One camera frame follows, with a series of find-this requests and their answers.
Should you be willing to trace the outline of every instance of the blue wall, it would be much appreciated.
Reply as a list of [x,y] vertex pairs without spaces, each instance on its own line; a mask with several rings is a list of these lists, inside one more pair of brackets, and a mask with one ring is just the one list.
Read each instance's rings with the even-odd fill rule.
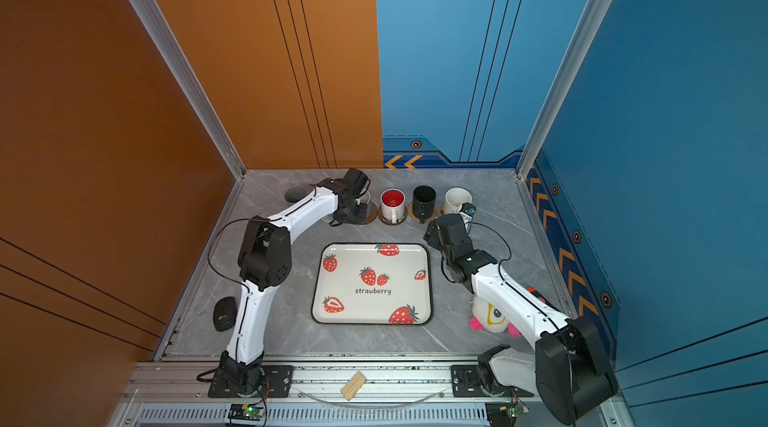
[[384,136],[425,137],[455,162],[520,148],[586,1],[376,0]]
[[768,354],[708,365],[768,349],[766,58],[768,0],[614,0],[544,144],[638,427],[765,424]]

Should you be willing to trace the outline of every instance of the wall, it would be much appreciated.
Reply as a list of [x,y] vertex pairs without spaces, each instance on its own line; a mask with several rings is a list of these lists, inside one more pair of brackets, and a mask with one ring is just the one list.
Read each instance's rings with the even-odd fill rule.
[[450,166],[522,149],[587,0],[376,2],[387,158]]
[[764,423],[766,3],[614,0],[544,144],[638,427]]
[[233,179],[128,0],[0,3],[0,423],[103,425]]
[[381,166],[376,0],[156,0],[248,168]]

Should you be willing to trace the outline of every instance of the orange wall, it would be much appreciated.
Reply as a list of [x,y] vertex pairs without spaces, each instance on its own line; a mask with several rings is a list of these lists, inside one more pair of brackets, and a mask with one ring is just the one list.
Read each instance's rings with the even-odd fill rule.
[[128,0],[0,7],[0,425],[103,425],[234,180]]
[[156,0],[248,168],[382,164],[376,0]]

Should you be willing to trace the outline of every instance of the white plush toy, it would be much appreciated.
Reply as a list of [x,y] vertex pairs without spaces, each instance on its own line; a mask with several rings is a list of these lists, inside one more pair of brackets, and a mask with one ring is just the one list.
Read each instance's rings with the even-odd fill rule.
[[475,330],[485,329],[493,333],[501,333],[506,330],[513,337],[520,335],[517,327],[509,323],[498,309],[480,297],[475,296],[472,299],[472,315],[474,317],[469,321],[469,326]]

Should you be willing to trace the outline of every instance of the yellow eye outline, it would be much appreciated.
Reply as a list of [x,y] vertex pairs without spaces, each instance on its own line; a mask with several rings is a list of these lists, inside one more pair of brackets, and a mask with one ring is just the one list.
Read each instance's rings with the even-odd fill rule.
[[501,321],[501,322],[491,322],[491,315],[493,314],[493,309],[494,309],[494,306],[492,306],[492,305],[489,303],[489,304],[488,304],[488,325],[489,325],[489,326],[500,326],[500,325],[502,325],[504,322],[506,322],[506,321],[507,321],[507,318],[506,318],[506,317],[502,317],[502,321]]

